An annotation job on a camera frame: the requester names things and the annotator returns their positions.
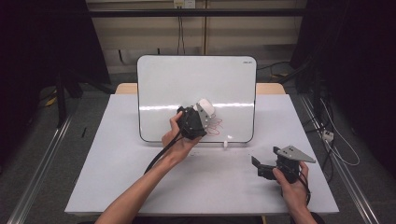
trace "white table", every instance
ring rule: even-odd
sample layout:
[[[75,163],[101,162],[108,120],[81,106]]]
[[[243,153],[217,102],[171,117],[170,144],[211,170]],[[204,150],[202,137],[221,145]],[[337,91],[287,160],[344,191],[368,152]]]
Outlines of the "white table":
[[[195,147],[150,194],[140,216],[240,216],[285,214],[280,186],[257,176],[250,156],[274,165],[273,147],[293,145],[316,158],[288,95],[258,95],[255,130],[245,147]],[[139,137],[137,97],[112,95],[65,209],[100,214],[145,171],[161,150]],[[308,163],[309,209],[338,212],[318,163]]]

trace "whiteboard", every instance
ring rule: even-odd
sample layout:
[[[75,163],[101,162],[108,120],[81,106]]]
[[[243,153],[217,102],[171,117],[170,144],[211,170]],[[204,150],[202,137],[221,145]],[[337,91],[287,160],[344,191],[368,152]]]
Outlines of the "whiteboard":
[[[140,137],[161,142],[177,109],[205,98],[215,117],[201,142],[253,138],[256,60],[248,56],[146,55],[137,61]]]

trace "forearm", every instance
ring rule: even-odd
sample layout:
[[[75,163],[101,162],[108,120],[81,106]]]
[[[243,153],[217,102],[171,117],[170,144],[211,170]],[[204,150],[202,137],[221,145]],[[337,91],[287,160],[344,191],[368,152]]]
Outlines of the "forearm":
[[[316,224],[317,222],[311,215],[307,207],[300,207],[298,209],[290,209],[290,215],[297,224]]]
[[[131,223],[161,179],[175,166],[162,158],[145,175],[125,190],[98,218],[96,223]]]

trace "metal frame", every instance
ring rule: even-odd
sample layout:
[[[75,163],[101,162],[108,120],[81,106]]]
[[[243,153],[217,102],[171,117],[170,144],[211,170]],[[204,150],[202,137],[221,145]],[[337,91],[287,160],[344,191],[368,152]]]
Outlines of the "metal frame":
[[[303,95],[301,95],[300,99],[303,103],[303,106],[309,118],[313,120],[313,124],[315,128],[319,130],[320,127],[319,121],[316,119],[315,113],[312,111],[313,105],[311,101],[306,96]],[[318,131],[318,137],[321,140],[320,131]],[[329,152],[331,147],[329,143],[325,142],[325,146],[326,146],[326,150]],[[333,153],[331,154],[331,160],[335,168],[337,169],[338,173],[340,174],[341,179],[343,180],[344,185],[346,186],[346,189],[349,192],[350,197],[352,198],[353,202],[356,205],[356,208],[361,213],[361,217],[364,220],[364,223],[366,224],[380,223],[380,221],[375,215],[373,207],[370,205],[370,202],[367,200],[365,194],[361,190],[361,187],[359,187],[359,184],[356,182],[352,173],[350,173],[347,165],[339,161],[338,158]]]
[[[266,8],[266,9],[94,9],[79,10],[37,10],[39,16],[66,16],[66,17],[296,17],[296,16],[323,16],[333,14],[331,9],[306,8]]]
[[[52,164],[53,159],[55,158],[56,152],[58,151],[59,146],[61,145],[64,136],[69,128],[71,119],[75,114],[78,108],[79,100],[76,100],[74,104],[71,104],[70,113],[65,119],[63,125],[56,129],[55,134],[52,137],[51,142],[47,148],[46,153],[44,154],[43,159],[35,170],[35,174],[29,182],[29,185],[23,192],[20,200],[18,201],[14,211],[11,214],[7,224],[22,224],[24,223],[30,208],[35,202],[35,196],[41,189],[41,185],[44,182],[44,179],[49,172],[50,166]]]

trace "wall outlet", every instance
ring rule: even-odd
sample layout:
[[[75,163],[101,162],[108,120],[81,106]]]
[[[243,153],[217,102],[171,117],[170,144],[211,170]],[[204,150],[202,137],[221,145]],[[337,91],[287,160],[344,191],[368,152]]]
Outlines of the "wall outlet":
[[[175,8],[184,8],[184,0],[174,0]]]
[[[184,0],[184,8],[195,8],[195,0]]]

